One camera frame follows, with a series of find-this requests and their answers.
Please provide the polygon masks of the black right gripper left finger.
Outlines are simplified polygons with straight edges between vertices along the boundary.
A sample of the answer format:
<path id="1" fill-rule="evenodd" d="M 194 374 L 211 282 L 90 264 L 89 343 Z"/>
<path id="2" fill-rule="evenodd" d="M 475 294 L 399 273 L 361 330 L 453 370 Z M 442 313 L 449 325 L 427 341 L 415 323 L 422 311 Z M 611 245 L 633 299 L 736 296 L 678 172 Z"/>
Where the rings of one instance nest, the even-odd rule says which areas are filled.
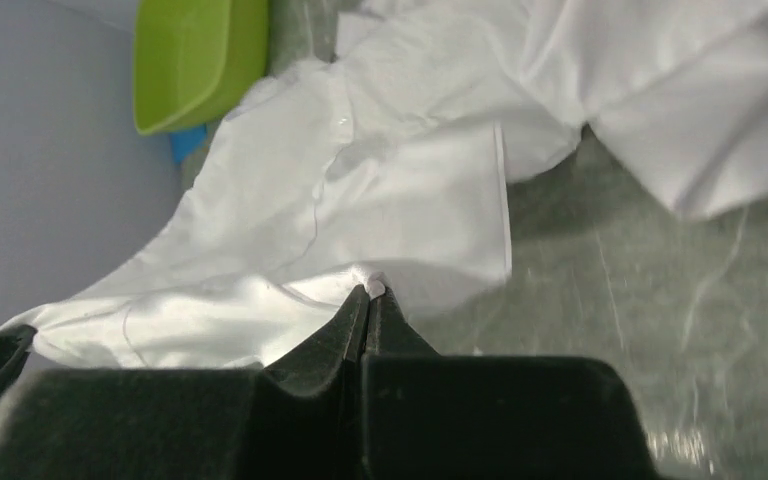
<path id="1" fill-rule="evenodd" d="M 0 479 L 356 479 L 369 295 L 267 367 L 48 369 L 0 397 Z"/>

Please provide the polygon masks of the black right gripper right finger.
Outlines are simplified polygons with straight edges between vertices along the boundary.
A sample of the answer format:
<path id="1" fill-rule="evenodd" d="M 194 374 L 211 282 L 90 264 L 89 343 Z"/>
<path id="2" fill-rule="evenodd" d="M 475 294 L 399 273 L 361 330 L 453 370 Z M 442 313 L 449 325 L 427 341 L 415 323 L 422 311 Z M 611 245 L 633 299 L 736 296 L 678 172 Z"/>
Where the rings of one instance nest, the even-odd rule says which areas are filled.
<path id="1" fill-rule="evenodd" d="M 369 479 L 654 479 L 631 394 L 578 356 L 452 356 L 375 299 L 362 357 Z"/>

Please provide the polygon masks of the white button-up shirt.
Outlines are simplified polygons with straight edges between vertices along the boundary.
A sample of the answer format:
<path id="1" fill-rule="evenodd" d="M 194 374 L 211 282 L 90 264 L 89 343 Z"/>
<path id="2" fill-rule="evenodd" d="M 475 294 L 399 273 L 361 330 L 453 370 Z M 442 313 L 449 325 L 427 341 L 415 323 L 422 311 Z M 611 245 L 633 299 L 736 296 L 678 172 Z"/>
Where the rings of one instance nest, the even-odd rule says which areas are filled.
<path id="1" fill-rule="evenodd" d="M 768 1 L 420 1 L 261 83 L 163 230 L 8 322 L 74 367 L 271 363 L 349 292 L 443 310 L 512 270 L 506 187 L 589 126 L 685 219 L 768 196 Z"/>

